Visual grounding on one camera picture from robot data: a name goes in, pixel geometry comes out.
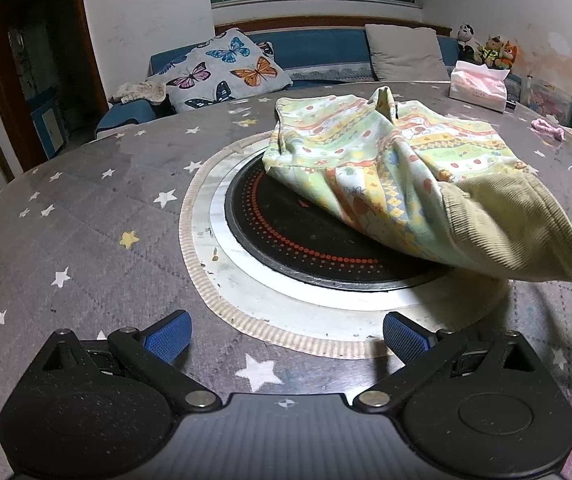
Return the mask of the butterfly print pillow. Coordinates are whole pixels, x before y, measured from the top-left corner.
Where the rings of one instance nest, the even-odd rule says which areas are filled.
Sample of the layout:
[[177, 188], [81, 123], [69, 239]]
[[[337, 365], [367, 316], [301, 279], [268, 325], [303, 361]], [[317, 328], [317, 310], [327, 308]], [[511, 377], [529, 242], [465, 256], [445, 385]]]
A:
[[241, 30], [198, 44], [153, 74], [177, 113], [284, 90], [290, 76]]

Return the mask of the pink scrunchie headband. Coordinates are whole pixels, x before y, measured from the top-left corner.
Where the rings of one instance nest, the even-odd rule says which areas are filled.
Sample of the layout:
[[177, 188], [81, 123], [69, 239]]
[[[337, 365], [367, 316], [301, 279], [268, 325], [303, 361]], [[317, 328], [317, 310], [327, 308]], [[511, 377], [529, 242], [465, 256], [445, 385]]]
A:
[[565, 129], [560, 125], [551, 124], [546, 119], [533, 119], [533, 121], [530, 122], [530, 126], [534, 131], [547, 134], [556, 141], [563, 142], [563, 140], [565, 140]]

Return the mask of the cream cloth on sofa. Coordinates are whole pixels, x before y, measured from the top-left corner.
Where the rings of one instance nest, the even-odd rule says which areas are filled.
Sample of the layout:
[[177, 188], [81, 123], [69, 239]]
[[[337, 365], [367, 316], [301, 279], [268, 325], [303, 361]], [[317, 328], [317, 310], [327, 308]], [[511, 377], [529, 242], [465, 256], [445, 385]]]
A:
[[145, 100], [153, 105], [161, 104], [167, 97], [167, 86], [163, 81], [145, 80], [132, 84], [126, 82], [110, 96], [111, 104], [127, 104], [137, 100]]

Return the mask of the panda plush toy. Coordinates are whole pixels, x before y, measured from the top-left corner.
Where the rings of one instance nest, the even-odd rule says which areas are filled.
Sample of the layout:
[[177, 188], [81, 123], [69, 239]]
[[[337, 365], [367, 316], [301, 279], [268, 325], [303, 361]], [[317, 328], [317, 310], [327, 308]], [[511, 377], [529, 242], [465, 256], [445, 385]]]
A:
[[480, 65], [480, 42], [475, 38], [474, 30], [469, 24], [461, 24], [457, 35], [458, 59], [460, 61]]

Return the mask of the pink tissue box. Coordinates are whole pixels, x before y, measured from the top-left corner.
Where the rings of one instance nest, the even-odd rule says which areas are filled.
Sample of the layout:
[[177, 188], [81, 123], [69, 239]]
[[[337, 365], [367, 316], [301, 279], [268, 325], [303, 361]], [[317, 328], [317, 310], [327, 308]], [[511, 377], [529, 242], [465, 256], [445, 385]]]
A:
[[505, 79], [509, 74], [509, 70], [495, 70], [485, 65], [457, 61], [451, 73], [449, 96], [457, 101], [504, 113], [507, 102]]

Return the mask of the orange fox plush toy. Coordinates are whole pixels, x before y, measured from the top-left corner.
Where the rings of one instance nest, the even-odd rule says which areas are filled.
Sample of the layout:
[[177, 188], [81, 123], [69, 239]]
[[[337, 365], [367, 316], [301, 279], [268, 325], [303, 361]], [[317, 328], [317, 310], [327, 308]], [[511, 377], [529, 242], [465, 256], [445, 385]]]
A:
[[510, 40], [507, 40], [500, 51], [500, 54], [495, 58], [495, 66], [501, 70], [510, 70], [517, 58], [518, 46], [517, 44], [512, 44]]

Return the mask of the blue sofa bench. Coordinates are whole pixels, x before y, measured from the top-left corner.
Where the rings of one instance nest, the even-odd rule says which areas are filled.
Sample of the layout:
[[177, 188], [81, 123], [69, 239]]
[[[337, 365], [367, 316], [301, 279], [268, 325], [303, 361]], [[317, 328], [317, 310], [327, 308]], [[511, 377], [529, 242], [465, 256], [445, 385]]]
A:
[[[363, 28], [286, 28], [251, 32], [249, 37], [275, 58], [296, 89], [376, 79]], [[152, 105], [137, 100], [114, 104], [98, 122], [96, 131], [143, 124], [173, 113], [170, 103]]]

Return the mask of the dark wooden door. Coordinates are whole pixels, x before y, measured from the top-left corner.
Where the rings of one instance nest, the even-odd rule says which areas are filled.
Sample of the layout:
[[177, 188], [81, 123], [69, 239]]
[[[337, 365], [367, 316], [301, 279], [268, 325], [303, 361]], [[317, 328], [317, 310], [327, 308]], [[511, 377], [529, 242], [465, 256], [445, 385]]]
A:
[[92, 140], [107, 109], [84, 0], [0, 0], [0, 119], [20, 169]]

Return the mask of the clear plastic toy box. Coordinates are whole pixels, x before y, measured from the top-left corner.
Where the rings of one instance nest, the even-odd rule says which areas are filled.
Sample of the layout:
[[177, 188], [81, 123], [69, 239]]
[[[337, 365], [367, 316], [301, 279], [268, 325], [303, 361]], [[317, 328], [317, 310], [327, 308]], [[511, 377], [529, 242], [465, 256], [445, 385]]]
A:
[[572, 96], [543, 80], [525, 76], [520, 103], [541, 116], [553, 116], [562, 126], [572, 126]]

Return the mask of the round black induction cooktop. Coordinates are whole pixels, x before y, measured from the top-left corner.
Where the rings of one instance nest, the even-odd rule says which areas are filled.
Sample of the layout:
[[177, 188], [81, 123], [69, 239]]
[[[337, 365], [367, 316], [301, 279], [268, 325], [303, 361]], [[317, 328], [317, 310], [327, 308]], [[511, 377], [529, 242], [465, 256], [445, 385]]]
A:
[[343, 292], [391, 292], [452, 271], [382, 245], [268, 176], [262, 156], [243, 162], [225, 191], [236, 242], [269, 269]]

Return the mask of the grey plain pillow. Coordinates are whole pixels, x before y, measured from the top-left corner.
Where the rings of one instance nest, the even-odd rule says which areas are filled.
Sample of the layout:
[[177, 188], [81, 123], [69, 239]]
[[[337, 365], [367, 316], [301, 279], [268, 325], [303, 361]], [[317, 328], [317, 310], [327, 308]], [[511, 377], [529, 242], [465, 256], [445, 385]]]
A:
[[380, 81], [449, 81], [438, 37], [427, 27], [366, 24], [371, 66]]

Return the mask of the yellow bear plush toy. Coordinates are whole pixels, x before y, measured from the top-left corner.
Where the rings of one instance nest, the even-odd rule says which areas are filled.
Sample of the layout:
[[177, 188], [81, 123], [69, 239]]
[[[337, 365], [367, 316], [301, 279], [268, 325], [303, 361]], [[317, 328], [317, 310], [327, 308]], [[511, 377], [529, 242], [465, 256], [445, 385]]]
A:
[[482, 63], [489, 68], [493, 68], [495, 66], [495, 60], [500, 56], [503, 46], [504, 41], [500, 36], [489, 36], [480, 50]]

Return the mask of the colourful patterned child garment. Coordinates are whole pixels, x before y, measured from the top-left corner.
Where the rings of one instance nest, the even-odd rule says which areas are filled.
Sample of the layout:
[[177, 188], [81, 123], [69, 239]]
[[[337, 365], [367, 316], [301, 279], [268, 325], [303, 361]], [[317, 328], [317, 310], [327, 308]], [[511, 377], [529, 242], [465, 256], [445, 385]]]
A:
[[282, 98], [266, 173], [399, 252], [493, 278], [572, 282], [572, 224], [493, 127], [381, 87]]

